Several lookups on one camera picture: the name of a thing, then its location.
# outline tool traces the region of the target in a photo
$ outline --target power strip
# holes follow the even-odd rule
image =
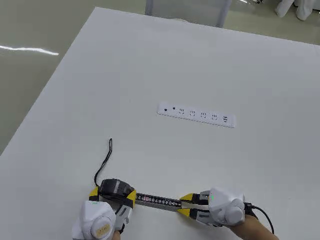
[[[169,104],[166,102],[159,103],[157,113],[170,117],[187,119],[206,124],[214,124],[229,128],[234,128],[236,126],[236,117],[233,114],[199,110],[194,107]]]

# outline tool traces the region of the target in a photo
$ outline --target hand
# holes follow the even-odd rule
[[[120,232],[119,231],[114,232],[112,240],[120,240]]]
[[[244,223],[229,228],[243,240],[279,240],[258,219],[250,215],[245,215]]]

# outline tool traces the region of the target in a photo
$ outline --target power strip switch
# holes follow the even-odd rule
[[[167,102],[159,103],[157,113],[174,118],[187,119],[229,128],[234,128],[236,126],[236,117],[233,114],[224,114],[217,111],[208,111]]]

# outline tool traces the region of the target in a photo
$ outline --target black cable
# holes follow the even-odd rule
[[[108,151],[108,154],[106,155],[104,161],[102,162],[101,164],[101,167],[99,168],[99,170],[96,172],[96,174],[94,175],[94,184],[99,187],[99,185],[97,184],[97,177],[100,173],[100,171],[104,168],[104,166],[106,165],[107,161],[109,160],[110,158],[110,155],[112,153],[112,138],[109,139],[109,151]]]
[[[260,207],[258,207],[258,206],[253,206],[253,205],[252,205],[251,208],[252,208],[252,209],[257,209],[257,210],[259,210],[260,212],[262,212],[262,213],[265,215],[266,219],[268,220],[268,222],[269,222],[269,224],[270,224],[271,232],[272,232],[273,234],[275,234],[274,226],[272,225],[272,222],[271,222],[270,218],[268,217],[268,215],[266,214],[266,212],[263,211],[263,210],[262,210]]]

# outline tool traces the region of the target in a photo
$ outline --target electrical outlet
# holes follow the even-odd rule
[[[199,110],[194,107],[174,105],[166,102],[161,102],[158,105],[157,113],[170,117],[187,119],[206,124],[220,125],[229,128],[234,128],[236,126],[236,117],[232,114]]]
[[[207,113],[206,112],[201,112],[200,118],[206,119],[207,118]]]
[[[195,110],[191,110],[191,111],[189,112],[189,115],[190,115],[191,117],[196,116],[196,111],[195,111]]]

